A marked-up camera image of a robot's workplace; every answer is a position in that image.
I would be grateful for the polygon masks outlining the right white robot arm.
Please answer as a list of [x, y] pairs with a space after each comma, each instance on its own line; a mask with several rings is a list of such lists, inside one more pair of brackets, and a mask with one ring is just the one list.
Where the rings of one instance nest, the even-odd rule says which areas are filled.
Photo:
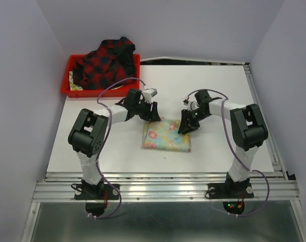
[[212, 115], [222, 119], [225, 138], [234, 158], [223, 183], [209, 183], [208, 199], [253, 198], [249, 174], [258, 149], [268, 138], [269, 132], [257, 104], [240, 105], [229, 102], [229, 98], [219, 93], [210, 96], [210, 89], [192, 92], [195, 101], [189, 96], [183, 100], [186, 106], [181, 111], [179, 134], [185, 135], [198, 130], [200, 121]]

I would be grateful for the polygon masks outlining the pastel floral skirt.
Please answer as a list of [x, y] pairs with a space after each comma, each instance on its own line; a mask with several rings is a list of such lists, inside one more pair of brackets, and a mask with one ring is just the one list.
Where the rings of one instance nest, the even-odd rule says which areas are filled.
[[190, 134], [178, 134], [180, 120], [161, 118], [159, 122], [144, 122], [142, 148], [175, 152], [191, 151]]

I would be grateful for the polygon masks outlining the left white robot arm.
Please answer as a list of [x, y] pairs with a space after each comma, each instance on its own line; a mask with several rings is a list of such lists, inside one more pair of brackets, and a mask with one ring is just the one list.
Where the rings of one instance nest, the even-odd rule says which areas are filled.
[[155, 88], [143, 91], [131, 88], [126, 97], [113, 106], [104, 106], [98, 112], [82, 109], [68, 135], [68, 143], [76, 152], [81, 168], [81, 186], [73, 189], [94, 199], [104, 193], [104, 178], [97, 170], [100, 155], [111, 126], [126, 122], [134, 116], [139, 116], [147, 122], [159, 122], [158, 103], [152, 98], [157, 95]]

